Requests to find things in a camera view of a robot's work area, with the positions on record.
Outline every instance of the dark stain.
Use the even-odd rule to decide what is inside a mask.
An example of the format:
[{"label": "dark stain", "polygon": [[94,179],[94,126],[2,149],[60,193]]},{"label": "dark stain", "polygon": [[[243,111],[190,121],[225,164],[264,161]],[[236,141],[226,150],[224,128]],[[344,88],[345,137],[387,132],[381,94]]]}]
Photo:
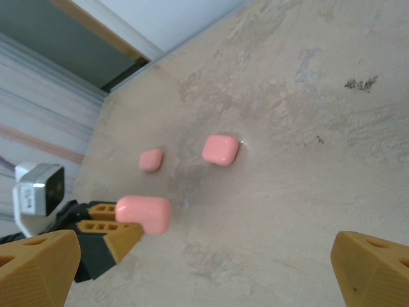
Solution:
[{"label": "dark stain", "polygon": [[266,4],[263,5],[263,7],[260,8],[259,13],[262,14],[266,11],[266,9],[268,8],[268,6],[270,5],[269,2],[267,2]]},{"label": "dark stain", "polygon": [[198,242],[187,242],[183,257],[187,265],[194,270],[192,275],[217,285],[228,282],[232,276],[240,275],[242,270],[242,266],[236,263],[226,251],[214,250],[210,245],[202,245]]},{"label": "dark stain", "polygon": [[201,193],[201,186],[205,182],[208,166],[184,166],[177,165],[174,176],[170,178],[169,190],[173,192],[169,196],[172,203],[173,217],[178,220],[184,212],[189,211],[191,205],[197,203],[197,197]]},{"label": "dark stain", "polygon": [[355,88],[356,90],[364,91],[366,93],[370,93],[372,85],[374,85],[376,83],[377,78],[378,78],[378,76],[376,75],[376,76],[374,76],[372,78],[369,78],[365,83],[363,82],[363,80],[357,82],[355,80],[355,78],[349,79],[344,87],[348,88],[350,90]]}]

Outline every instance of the pink eraser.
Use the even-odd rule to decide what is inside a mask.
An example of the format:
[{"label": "pink eraser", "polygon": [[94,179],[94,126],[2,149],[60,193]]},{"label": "pink eraser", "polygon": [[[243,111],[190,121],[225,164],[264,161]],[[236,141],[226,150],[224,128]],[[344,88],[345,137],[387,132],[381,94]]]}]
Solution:
[{"label": "pink eraser", "polygon": [[152,149],[142,153],[139,158],[141,171],[157,171],[162,163],[163,153],[160,149]]},{"label": "pink eraser", "polygon": [[129,195],[115,206],[115,218],[122,223],[139,223],[147,235],[165,233],[171,224],[172,208],[160,197]]},{"label": "pink eraser", "polygon": [[234,161],[237,150],[238,141],[233,136],[212,134],[204,144],[202,157],[208,162],[226,166]]}]

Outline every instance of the stone surface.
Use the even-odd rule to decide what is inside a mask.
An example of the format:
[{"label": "stone surface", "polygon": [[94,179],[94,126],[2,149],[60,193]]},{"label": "stone surface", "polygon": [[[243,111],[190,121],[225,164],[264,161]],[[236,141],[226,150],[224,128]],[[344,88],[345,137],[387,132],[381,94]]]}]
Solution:
[{"label": "stone surface", "polygon": [[[256,1],[112,93],[75,195],[160,196],[173,223],[66,305],[344,306],[338,231],[409,244],[408,11]],[[202,160],[213,133],[243,140],[231,167]],[[158,145],[160,171],[135,171]]]}]

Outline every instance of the rounded pink object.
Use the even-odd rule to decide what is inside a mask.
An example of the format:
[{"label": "rounded pink object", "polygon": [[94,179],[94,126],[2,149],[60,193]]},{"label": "rounded pink object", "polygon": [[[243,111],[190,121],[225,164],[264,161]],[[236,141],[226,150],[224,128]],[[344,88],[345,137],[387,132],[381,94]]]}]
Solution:
[{"label": "rounded pink object", "polygon": [[226,166],[235,160],[237,150],[238,141],[233,136],[212,134],[204,144],[202,157],[210,163]]},{"label": "rounded pink object", "polygon": [[142,153],[139,158],[141,171],[157,171],[162,163],[163,153],[160,149],[152,149]]},{"label": "rounded pink object", "polygon": [[147,235],[165,233],[171,224],[172,208],[164,198],[129,195],[115,206],[115,218],[122,223],[139,223]]}]

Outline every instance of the white wall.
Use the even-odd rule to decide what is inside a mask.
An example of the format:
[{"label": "white wall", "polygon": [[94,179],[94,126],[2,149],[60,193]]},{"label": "white wall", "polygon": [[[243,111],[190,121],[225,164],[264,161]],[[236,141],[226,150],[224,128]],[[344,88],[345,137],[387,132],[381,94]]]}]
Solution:
[{"label": "white wall", "polygon": [[[0,33],[0,155],[58,163],[70,197],[105,93]],[[13,219],[14,173],[0,165],[0,219]],[[0,221],[0,236],[10,229]]]},{"label": "white wall", "polygon": [[73,0],[151,60],[247,0]]},{"label": "white wall", "polygon": [[99,88],[134,64],[49,0],[0,0],[0,29]]}]

